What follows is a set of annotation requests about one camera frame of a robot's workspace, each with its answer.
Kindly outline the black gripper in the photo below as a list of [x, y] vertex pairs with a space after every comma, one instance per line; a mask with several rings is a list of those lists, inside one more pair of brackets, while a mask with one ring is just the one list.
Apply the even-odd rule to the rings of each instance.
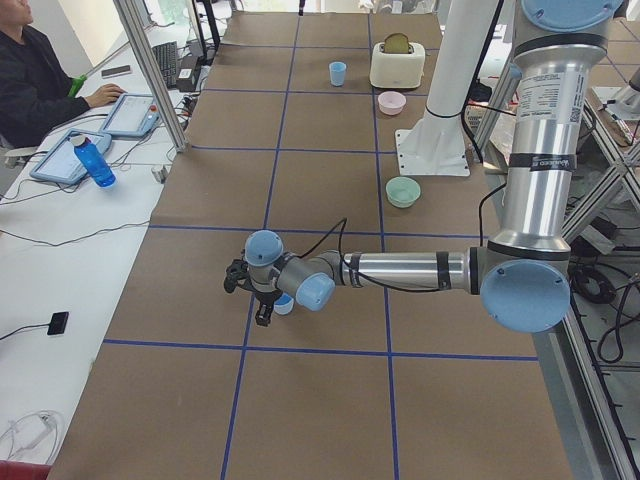
[[273, 313], [273, 304], [282, 296], [282, 291], [277, 288], [269, 273], [255, 274], [247, 271], [244, 273], [244, 277], [242, 288], [253, 293], [260, 301], [254, 316], [256, 324], [258, 326], [269, 326]]

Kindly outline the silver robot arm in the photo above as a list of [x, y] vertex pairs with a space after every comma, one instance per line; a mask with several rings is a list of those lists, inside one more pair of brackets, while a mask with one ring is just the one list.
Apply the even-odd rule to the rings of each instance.
[[266, 326], [283, 295], [312, 311], [339, 286], [408, 293], [460, 289], [481, 298], [490, 316], [520, 332], [559, 323], [570, 306], [570, 248], [561, 229], [591, 68], [606, 53], [621, 1], [520, 1], [513, 61], [521, 74], [499, 231], [465, 252], [287, 252], [272, 231], [253, 233], [227, 270], [225, 288], [243, 288]]

